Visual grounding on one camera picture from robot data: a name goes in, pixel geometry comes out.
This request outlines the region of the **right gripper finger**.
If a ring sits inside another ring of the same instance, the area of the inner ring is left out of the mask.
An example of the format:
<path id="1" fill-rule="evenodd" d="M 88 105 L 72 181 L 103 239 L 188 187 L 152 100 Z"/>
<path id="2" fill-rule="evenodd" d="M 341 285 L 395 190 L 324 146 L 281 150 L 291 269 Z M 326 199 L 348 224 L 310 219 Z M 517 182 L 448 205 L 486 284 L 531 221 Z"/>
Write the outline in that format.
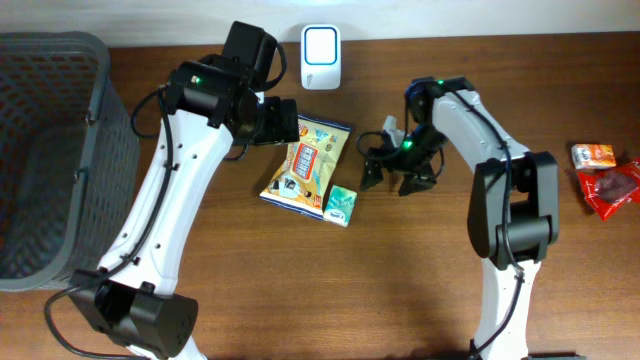
<path id="1" fill-rule="evenodd" d="M 383 180 L 382 166 L 380 161 L 366 160 L 364 163 L 363 175 L 360 181 L 359 190 L 368 191 Z"/>
<path id="2" fill-rule="evenodd" d="M 405 173 L 398 190 L 399 196 L 427 191 L 436 185 L 436 175 L 431 165 L 424 165 L 418 172 Z"/>

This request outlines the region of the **teal tissue pack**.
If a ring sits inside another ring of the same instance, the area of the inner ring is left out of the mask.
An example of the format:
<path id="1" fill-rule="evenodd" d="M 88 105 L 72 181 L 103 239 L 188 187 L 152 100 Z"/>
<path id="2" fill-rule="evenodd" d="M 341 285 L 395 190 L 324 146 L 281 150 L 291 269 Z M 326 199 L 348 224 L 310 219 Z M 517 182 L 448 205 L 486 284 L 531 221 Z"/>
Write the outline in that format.
<path id="1" fill-rule="evenodd" d="M 350 189 L 333 185 L 323 213 L 327 222 L 347 227 L 353 214 L 357 193 Z"/>

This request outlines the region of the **beige wet wipes pack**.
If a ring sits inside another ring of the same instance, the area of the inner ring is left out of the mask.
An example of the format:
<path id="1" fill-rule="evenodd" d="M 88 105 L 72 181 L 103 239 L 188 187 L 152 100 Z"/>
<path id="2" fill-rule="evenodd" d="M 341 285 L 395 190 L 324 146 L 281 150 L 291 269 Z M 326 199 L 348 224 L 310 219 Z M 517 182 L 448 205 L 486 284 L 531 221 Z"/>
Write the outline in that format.
<path id="1" fill-rule="evenodd" d="M 278 207 L 323 219 L 324 195 L 351 128 L 336 122 L 298 116 L 299 141 L 259 197 Z"/>

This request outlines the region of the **orange tissue pack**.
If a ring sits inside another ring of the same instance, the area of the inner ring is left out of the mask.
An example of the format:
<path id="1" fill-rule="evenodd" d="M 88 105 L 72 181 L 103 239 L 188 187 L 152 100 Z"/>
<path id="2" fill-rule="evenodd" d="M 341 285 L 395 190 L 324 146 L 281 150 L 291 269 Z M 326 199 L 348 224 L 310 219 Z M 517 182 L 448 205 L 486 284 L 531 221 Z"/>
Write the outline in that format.
<path id="1" fill-rule="evenodd" d="M 575 144 L 571 155 L 576 169 L 607 169 L 616 166 L 613 147 L 605 144 Z"/>

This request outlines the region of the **red candy bag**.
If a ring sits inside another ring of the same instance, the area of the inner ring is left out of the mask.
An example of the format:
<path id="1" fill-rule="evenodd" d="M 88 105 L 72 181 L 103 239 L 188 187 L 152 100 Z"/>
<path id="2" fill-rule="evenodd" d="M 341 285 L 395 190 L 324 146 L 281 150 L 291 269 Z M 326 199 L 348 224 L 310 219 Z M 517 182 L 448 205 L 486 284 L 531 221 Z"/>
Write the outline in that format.
<path id="1" fill-rule="evenodd" d="M 586 202 L 607 221 L 624 204 L 639 203 L 639 159 L 594 174 L 579 173 Z"/>

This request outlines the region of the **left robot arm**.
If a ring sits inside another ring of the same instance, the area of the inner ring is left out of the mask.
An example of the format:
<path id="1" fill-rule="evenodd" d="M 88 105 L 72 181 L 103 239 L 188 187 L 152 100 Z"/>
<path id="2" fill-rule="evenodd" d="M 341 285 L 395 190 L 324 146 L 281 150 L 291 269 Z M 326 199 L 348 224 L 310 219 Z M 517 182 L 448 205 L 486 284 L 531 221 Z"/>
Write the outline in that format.
<path id="1" fill-rule="evenodd" d="M 207 187 L 235 146 L 294 143 L 292 99 L 269 95 L 280 43 L 243 22 L 223 50 L 173 70 L 156 92 L 157 147 L 134 205 L 93 270 L 78 270 L 68 296 L 129 359 L 198 359 L 199 306 L 176 293 L 187 237 Z"/>

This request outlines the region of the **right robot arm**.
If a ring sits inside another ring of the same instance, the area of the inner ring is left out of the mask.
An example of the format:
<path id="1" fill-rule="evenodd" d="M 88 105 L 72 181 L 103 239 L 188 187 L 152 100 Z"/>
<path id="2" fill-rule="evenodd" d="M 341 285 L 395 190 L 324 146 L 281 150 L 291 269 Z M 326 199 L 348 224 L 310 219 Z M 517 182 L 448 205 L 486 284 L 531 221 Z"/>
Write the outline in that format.
<path id="1" fill-rule="evenodd" d="M 536 275 L 559 236 L 558 165 L 549 152 L 533 152 L 511 137 L 464 77 L 411 81 L 404 120 L 388 125 L 382 143 L 360 153 L 360 188 L 384 172 L 403 180 L 399 195 L 432 189 L 441 173 L 431 161 L 451 144 L 473 173 L 467 215 L 471 245 L 481 260 L 482 308 L 470 341 L 470 359 L 527 359 L 526 328 Z"/>

